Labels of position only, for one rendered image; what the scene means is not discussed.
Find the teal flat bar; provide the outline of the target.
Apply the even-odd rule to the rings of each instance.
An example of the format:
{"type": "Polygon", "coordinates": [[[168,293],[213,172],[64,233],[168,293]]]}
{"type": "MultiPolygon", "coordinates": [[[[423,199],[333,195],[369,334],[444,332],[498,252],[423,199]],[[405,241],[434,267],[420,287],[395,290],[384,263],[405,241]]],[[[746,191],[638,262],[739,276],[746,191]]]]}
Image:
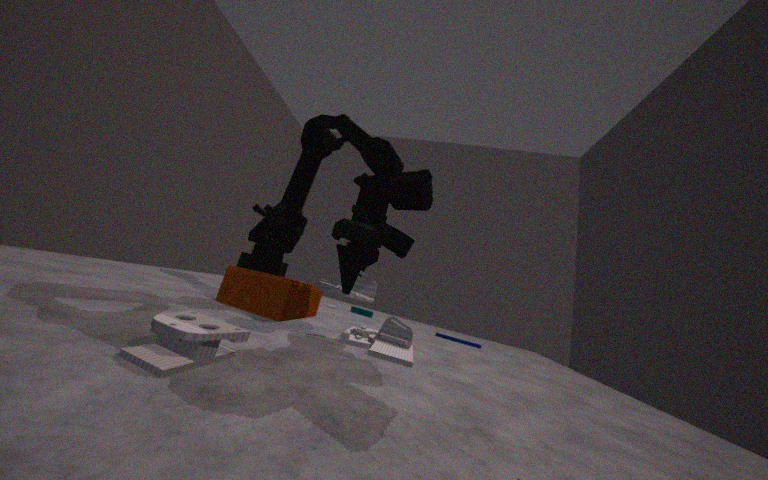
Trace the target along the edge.
{"type": "Polygon", "coordinates": [[[364,310],[364,309],[361,309],[361,308],[353,307],[353,306],[351,307],[351,311],[350,312],[358,314],[358,315],[362,315],[362,316],[365,316],[365,317],[368,317],[368,318],[372,318],[372,316],[373,316],[373,312],[368,311],[368,310],[364,310]]]}

